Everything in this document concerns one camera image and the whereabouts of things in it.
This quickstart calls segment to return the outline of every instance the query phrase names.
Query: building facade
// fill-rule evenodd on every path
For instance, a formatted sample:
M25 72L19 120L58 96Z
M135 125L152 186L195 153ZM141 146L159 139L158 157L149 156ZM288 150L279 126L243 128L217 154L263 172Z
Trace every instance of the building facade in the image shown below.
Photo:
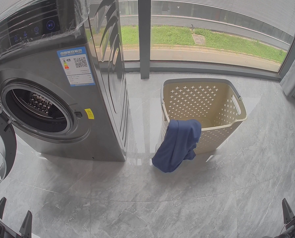
M138 0L119 0L122 25L138 24ZM152 0L152 25L207 28L288 50L295 0Z

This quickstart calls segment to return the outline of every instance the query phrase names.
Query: road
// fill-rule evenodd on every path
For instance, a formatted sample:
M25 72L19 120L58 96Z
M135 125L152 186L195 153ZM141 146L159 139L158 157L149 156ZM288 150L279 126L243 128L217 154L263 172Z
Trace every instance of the road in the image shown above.
M125 60L138 60L139 50L124 49ZM152 49L151 60L184 60L184 61L204 61L225 64L247 66L269 71L278 71L280 64L264 59L244 54L236 54L227 51L210 49Z

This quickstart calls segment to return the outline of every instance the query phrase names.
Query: beige laundry basket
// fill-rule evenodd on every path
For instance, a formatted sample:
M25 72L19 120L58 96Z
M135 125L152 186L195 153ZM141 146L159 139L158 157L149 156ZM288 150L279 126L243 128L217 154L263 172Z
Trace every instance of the beige laundry basket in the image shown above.
M161 89L162 127L156 149L164 140L168 123L196 119L202 132L195 153L215 150L248 116L232 83L224 79L182 78L164 82Z

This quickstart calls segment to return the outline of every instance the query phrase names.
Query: door lock latch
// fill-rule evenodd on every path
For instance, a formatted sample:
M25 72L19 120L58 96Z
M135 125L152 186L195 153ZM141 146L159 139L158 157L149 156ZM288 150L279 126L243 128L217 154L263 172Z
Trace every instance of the door lock latch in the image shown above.
M82 118L82 113L81 112L75 111L75 115L76 115L77 119Z

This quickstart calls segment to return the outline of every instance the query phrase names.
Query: marble floor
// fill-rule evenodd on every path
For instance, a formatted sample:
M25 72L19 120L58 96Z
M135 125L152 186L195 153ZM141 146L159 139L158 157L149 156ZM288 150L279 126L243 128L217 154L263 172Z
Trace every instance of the marble floor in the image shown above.
M184 77L231 81L248 120L216 151L165 174L150 162L160 89L166 79ZM127 82L134 130L127 161L46 156L18 138L14 167L0 184L3 221L18 231L30 210L32 232L42 238L279 235L284 197L295 213L295 101L279 83L189 73L152 73L149 80L128 73Z

